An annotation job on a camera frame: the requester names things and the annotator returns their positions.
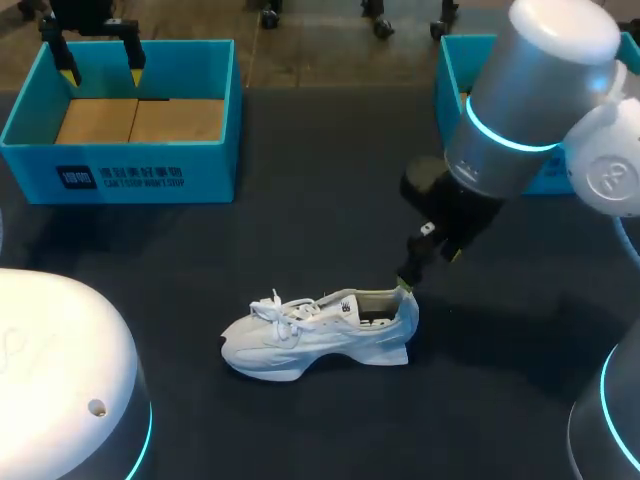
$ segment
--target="blue box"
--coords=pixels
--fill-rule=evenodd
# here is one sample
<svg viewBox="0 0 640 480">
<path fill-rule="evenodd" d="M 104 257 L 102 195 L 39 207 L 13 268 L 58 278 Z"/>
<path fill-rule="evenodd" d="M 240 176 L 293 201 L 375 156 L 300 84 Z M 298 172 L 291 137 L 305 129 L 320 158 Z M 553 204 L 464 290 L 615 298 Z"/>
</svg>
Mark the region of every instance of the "blue box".
<svg viewBox="0 0 640 480">
<path fill-rule="evenodd" d="M 0 151 L 30 203 L 233 200 L 242 111 L 234 42 L 145 41 L 142 47 L 147 63 L 136 88 L 121 42 L 69 42 L 82 76 L 74 88 L 42 46 L 0 136 Z M 69 103 L 79 98 L 224 99 L 220 139 L 56 145 Z M 114 171 L 142 169 L 142 181 L 113 178 Z"/>
<path fill-rule="evenodd" d="M 446 147 L 453 137 L 460 115 L 460 92 L 473 87 L 483 65 L 489 58 L 496 35 L 447 35 L 440 42 L 436 73 L 436 119 L 442 144 Z M 640 49 L 628 33 L 622 34 L 618 59 L 629 70 L 640 74 Z M 525 192 L 530 195 L 570 194 L 573 188 L 567 178 L 564 153 L 556 148 L 549 160 Z"/>
</svg>

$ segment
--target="dark table surface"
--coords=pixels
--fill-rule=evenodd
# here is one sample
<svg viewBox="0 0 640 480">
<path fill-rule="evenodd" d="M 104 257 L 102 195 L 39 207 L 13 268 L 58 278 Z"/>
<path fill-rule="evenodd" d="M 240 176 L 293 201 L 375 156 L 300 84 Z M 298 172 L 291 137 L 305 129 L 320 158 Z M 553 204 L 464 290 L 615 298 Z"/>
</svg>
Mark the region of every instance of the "dark table surface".
<svg viewBox="0 0 640 480">
<path fill-rule="evenodd" d="M 218 336 L 271 288 L 394 287 L 421 220 L 399 178 L 441 154 L 424 89 L 251 90 L 244 115 L 231 205 L 32 207 L 0 165 L 0 265 L 75 278 L 122 313 L 158 478 L 571 478 L 571 404 L 640 312 L 611 221 L 571 197 L 514 201 L 417 292 L 411 365 L 242 379 Z"/>
</svg>

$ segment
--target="floor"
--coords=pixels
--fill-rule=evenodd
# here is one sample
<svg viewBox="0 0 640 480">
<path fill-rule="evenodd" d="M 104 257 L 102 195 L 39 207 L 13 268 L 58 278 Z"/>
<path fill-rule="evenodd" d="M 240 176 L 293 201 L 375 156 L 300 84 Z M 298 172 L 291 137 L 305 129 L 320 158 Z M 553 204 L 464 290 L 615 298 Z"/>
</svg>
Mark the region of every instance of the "floor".
<svg viewBox="0 0 640 480">
<path fill-rule="evenodd" d="M 225 206 L 29 206 L 0 162 L 0 266 L 74 278 L 126 319 L 153 401 L 155 480 L 575 480 L 569 411 L 638 318 L 640 279 L 610 219 L 570 196 L 511 202 L 461 260 L 425 272 L 410 366 L 327 358 L 268 385 L 218 355 L 220 333 L 271 288 L 290 300 L 395 285 L 421 224 L 398 180 L 408 159 L 441 154 L 432 98 L 248 89 Z M 0 125 L 13 100 L 0 95 Z"/>
<path fill-rule="evenodd" d="M 284 0 L 281 28 L 259 27 L 260 0 L 115 0 L 116 15 L 138 19 L 144 39 L 233 38 L 246 86 L 421 85 L 437 54 L 429 20 L 440 0 L 388 0 L 396 29 L 377 40 L 360 0 Z M 494 31 L 512 0 L 459 0 L 459 31 Z M 40 47 L 34 23 L 0 0 L 0 90 L 22 84 Z M 640 17 L 637 0 L 606 0 L 618 20 Z"/>
</svg>

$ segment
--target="cardboard box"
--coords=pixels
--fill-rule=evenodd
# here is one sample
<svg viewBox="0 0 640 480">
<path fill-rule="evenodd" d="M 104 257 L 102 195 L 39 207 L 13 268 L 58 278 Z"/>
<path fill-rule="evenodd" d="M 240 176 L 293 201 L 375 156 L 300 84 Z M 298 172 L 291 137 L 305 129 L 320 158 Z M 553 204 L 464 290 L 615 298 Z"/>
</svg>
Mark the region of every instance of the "cardboard box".
<svg viewBox="0 0 640 480">
<path fill-rule="evenodd" d="M 442 37 L 436 71 L 435 105 L 438 129 L 445 147 L 453 137 L 465 105 L 465 99 L 460 92 L 469 91 L 473 87 L 489 58 L 495 39 L 495 35 Z M 629 33 L 622 34 L 618 59 L 625 63 L 630 71 L 640 74 L 640 48 Z M 543 166 L 526 193 L 573 193 L 573 187 L 567 178 L 562 149 L 555 150 L 554 157 Z"/>
<path fill-rule="evenodd" d="M 43 45 L 0 136 L 30 203 L 233 200 L 242 112 L 233 41 L 144 41 L 147 64 L 137 88 L 122 42 L 68 45 L 80 86 L 60 75 Z M 158 99 L 172 100 L 157 117 L 147 109 L 159 107 L 149 103 L 131 124 L 131 105 Z M 134 143 L 123 142 L 127 125 Z"/>
<path fill-rule="evenodd" d="M 127 143 L 137 108 L 135 99 L 71 100 L 56 144 Z"/>
<path fill-rule="evenodd" d="M 129 141 L 217 142 L 223 121 L 222 100 L 142 100 Z"/>
</svg>

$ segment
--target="glowing blue ring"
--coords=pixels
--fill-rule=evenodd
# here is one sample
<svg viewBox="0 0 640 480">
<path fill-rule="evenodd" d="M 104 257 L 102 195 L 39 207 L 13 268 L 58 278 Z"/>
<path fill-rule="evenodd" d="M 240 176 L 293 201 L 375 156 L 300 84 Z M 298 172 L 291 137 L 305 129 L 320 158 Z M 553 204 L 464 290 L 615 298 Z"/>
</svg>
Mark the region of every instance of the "glowing blue ring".
<svg viewBox="0 0 640 480">
<path fill-rule="evenodd" d="M 553 145 L 546 145 L 544 147 L 532 147 L 530 145 L 521 145 L 516 142 L 512 142 L 511 140 L 507 140 L 506 138 L 502 138 L 497 133 L 491 131 L 488 127 L 486 127 L 479 119 L 476 117 L 476 114 L 473 112 L 471 108 L 471 98 L 467 99 L 467 113 L 469 114 L 469 119 L 471 123 L 473 123 L 478 130 L 480 130 L 485 136 L 489 137 L 496 143 L 500 145 L 504 145 L 505 147 L 511 148 L 513 150 L 519 150 L 521 152 L 546 152 L 548 150 L 552 150 L 558 146 L 557 143 Z"/>
<path fill-rule="evenodd" d="M 613 348 L 613 350 L 611 350 L 611 353 L 607 357 L 607 360 L 604 362 L 604 366 L 602 367 L 602 373 L 600 374 L 600 402 L 602 403 L 602 411 L 604 412 L 604 419 L 607 422 L 607 426 L 609 427 L 609 431 L 611 432 L 611 435 L 613 435 L 613 439 L 618 444 L 618 447 L 620 447 L 620 450 L 622 450 L 622 453 L 624 453 L 624 456 L 627 457 L 627 460 L 631 462 L 631 465 L 633 465 L 636 468 L 636 470 L 640 472 L 640 462 L 638 462 L 638 460 L 636 460 L 633 454 L 629 451 L 627 446 L 622 441 L 622 438 L 620 438 L 620 435 L 618 434 L 616 427 L 613 425 L 613 421 L 611 420 L 611 415 L 609 415 L 609 409 L 607 408 L 607 400 L 605 399 L 605 394 L 604 394 L 604 377 L 606 376 L 606 373 L 607 373 L 607 365 L 609 365 L 609 360 L 611 360 L 611 357 L 613 356 L 613 352 L 616 351 L 616 348 L 618 347 L 616 346 Z"/>
<path fill-rule="evenodd" d="M 138 469 L 140 468 L 140 465 L 142 464 L 142 460 L 144 459 L 144 456 L 147 453 L 147 449 L 149 448 L 149 442 L 151 441 L 151 426 L 152 426 L 152 424 L 153 424 L 153 410 L 151 408 L 151 404 L 149 404 L 149 430 L 147 430 L 147 438 L 145 439 L 144 445 L 142 446 L 142 451 L 140 452 L 140 455 L 138 456 L 138 461 L 136 462 L 136 464 L 131 469 L 131 472 L 129 472 L 129 475 L 127 475 L 127 478 L 125 478 L 124 480 L 131 480 L 134 477 L 134 475 L 138 472 Z"/>
</svg>

